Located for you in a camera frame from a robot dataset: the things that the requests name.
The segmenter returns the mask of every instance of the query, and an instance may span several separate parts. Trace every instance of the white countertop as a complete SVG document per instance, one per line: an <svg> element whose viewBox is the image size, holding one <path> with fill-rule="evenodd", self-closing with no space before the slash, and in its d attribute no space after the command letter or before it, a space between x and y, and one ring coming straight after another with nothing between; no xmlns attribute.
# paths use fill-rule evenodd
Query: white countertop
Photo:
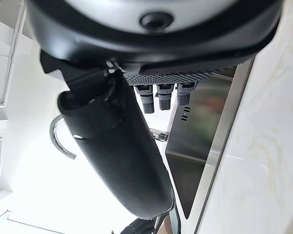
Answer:
<svg viewBox="0 0 293 234"><path fill-rule="evenodd" d="M255 59L199 234L293 234L293 0Z"/></svg>

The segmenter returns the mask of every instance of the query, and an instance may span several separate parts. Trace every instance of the black cylinder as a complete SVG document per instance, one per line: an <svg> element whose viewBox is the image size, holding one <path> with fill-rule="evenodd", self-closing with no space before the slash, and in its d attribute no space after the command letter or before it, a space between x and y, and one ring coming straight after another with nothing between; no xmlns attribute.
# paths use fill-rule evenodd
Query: black cylinder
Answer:
<svg viewBox="0 0 293 234"><path fill-rule="evenodd" d="M134 91L118 80L116 97L97 98L71 107L70 92L58 107L78 145L117 199L134 215L147 219L168 212L174 195L155 140Z"/></svg>

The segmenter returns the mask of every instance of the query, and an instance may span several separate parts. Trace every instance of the metal edge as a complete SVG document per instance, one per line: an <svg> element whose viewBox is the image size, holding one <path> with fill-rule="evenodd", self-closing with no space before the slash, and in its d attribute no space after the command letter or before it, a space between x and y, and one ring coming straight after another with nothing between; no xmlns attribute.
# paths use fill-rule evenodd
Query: metal edge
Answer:
<svg viewBox="0 0 293 234"><path fill-rule="evenodd" d="M204 211L208 202L210 192L212 190L213 183L215 181L216 173L219 168L219 164L232 128L242 95L244 93L250 72L253 65L254 58L247 60L243 64L239 65L236 69L228 97L220 117L218 127L215 133L214 140L212 142L209 156L206 161L206 166L210 166L212 169L207 170L205 167L199 188L196 194L196 201L198 205L196 208L200 211L194 233L198 233L200 230L200 224L204 216Z"/></svg>

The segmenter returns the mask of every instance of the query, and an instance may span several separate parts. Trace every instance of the stainless steel sink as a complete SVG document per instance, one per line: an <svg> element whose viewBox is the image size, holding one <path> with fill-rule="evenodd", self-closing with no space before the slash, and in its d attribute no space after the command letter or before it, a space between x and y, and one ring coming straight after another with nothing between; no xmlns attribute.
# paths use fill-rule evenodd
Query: stainless steel sink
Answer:
<svg viewBox="0 0 293 234"><path fill-rule="evenodd" d="M189 106L174 107L165 155L182 233L199 228L251 65L249 60L201 81Z"/></svg>
<svg viewBox="0 0 293 234"><path fill-rule="evenodd" d="M188 218L232 79L213 76L201 81L190 104L176 110L166 157Z"/></svg>

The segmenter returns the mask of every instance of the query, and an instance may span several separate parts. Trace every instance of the sink basin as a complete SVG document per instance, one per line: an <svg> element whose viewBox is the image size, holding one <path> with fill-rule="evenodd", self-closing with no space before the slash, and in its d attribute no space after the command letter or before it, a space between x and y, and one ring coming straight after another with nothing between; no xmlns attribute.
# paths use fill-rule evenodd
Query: sink basin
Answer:
<svg viewBox="0 0 293 234"><path fill-rule="evenodd" d="M189 106L177 107L165 154L188 218L232 78L215 75L199 83Z"/></svg>

